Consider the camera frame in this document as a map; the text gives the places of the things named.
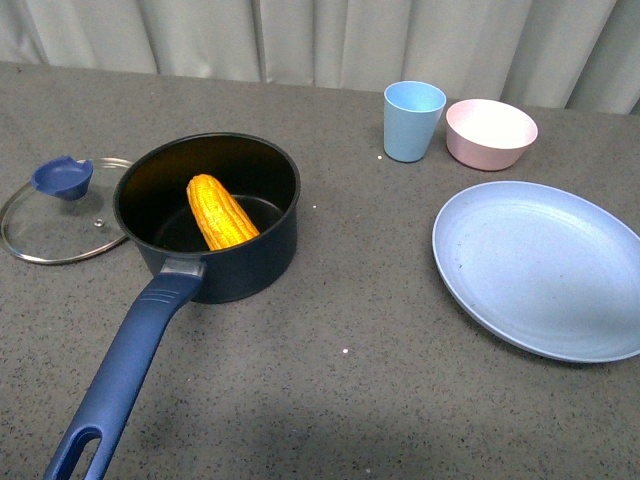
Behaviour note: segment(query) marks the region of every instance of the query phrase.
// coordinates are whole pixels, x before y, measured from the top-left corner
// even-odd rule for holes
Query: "speckled countertop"
[[[0,202],[42,162],[136,160],[237,131],[302,179],[287,272],[246,300],[190,303],[165,333],[107,478],[640,476],[640,359],[563,364],[477,325],[431,250],[441,206],[492,180],[568,190],[640,231],[640,118],[524,108],[540,129],[512,168],[444,144],[382,149],[382,95],[0,64]],[[0,251],[0,476],[39,478],[134,298],[132,242],[39,266]]]

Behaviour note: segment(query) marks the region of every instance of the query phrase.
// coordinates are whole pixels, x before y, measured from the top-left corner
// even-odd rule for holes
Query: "saucepan handle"
[[[85,479],[102,479],[162,335],[174,313],[200,290],[204,263],[168,259],[135,300],[45,473],[68,479],[86,444],[99,439]]]

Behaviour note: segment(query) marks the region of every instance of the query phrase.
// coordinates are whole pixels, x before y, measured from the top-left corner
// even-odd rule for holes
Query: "white curtain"
[[[2,0],[0,61],[640,113],[640,0]]]

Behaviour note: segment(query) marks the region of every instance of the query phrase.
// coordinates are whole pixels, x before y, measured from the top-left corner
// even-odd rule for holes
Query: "blue plate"
[[[481,325],[568,362],[640,353],[640,238],[573,194],[526,182],[466,189],[440,210],[433,253]]]

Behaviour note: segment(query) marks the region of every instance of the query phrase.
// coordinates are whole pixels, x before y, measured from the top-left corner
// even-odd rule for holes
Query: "lid knob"
[[[31,176],[31,185],[46,195],[73,201],[87,193],[92,174],[90,160],[76,162],[65,155],[38,167]]]

